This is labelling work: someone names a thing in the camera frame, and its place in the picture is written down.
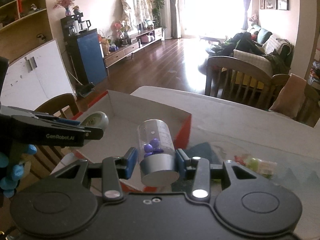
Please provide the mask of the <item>blue gloved hand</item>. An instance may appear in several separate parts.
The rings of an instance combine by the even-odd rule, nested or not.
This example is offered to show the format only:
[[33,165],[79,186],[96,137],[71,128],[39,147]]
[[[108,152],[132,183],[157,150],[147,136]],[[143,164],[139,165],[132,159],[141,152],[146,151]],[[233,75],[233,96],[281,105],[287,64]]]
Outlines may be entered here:
[[1,148],[1,197],[14,196],[20,180],[25,175],[23,155],[35,155],[34,145],[10,145]]

